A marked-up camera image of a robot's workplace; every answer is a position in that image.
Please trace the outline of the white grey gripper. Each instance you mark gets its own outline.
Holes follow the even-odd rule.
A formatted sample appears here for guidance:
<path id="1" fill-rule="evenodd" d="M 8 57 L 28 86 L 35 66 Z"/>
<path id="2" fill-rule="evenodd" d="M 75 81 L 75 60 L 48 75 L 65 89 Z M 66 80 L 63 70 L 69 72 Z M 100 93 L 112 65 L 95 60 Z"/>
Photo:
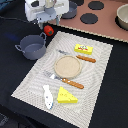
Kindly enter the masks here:
<path id="1" fill-rule="evenodd" d="M 69 11 L 69 0 L 25 0 L 25 14 L 29 22 L 36 20 L 43 30 L 43 23 L 56 20 L 59 25 L 60 17 Z"/>

